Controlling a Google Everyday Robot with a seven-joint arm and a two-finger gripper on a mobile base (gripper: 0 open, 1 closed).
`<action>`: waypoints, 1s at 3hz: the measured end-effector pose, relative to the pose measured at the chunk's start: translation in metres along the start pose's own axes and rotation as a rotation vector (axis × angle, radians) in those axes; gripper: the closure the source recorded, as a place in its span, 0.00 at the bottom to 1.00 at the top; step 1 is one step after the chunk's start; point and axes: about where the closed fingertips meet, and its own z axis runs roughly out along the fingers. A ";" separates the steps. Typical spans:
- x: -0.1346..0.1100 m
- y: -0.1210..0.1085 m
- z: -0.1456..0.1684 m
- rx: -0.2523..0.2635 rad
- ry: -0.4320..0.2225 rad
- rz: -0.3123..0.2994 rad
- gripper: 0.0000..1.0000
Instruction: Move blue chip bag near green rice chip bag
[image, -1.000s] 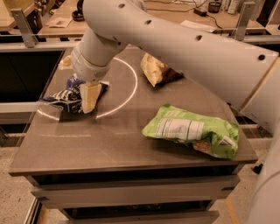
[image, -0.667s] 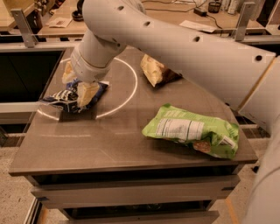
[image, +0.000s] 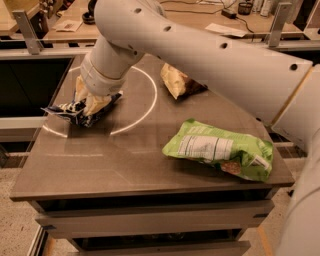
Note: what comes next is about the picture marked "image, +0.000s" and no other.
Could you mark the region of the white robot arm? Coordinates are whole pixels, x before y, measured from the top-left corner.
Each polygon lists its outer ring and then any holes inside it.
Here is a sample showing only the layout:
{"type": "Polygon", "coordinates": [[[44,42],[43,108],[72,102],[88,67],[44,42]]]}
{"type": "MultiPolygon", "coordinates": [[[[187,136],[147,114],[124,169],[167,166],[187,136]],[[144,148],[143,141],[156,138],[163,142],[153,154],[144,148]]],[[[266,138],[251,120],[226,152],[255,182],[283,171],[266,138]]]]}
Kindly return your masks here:
{"type": "Polygon", "coordinates": [[[320,256],[320,70],[311,62],[174,23],[156,0],[98,0],[81,65],[95,96],[116,93],[151,54],[260,119],[307,154],[276,256],[320,256]]]}

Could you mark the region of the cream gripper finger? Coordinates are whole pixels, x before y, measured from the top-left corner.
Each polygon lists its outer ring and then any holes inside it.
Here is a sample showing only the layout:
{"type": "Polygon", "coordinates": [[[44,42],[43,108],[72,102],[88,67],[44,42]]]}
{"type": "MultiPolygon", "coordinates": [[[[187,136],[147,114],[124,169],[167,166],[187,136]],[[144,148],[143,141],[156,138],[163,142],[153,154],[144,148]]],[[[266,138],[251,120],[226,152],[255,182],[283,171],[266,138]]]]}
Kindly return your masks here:
{"type": "Polygon", "coordinates": [[[76,78],[74,100],[76,102],[80,102],[84,100],[87,97],[87,95],[88,95],[88,90],[86,88],[86,85],[82,79],[82,76],[79,75],[76,78]]]}
{"type": "Polygon", "coordinates": [[[110,102],[110,96],[96,96],[89,94],[85,100],[85,108],[83,110],[83,114],[85,116],[96,114],[110,102]]]}

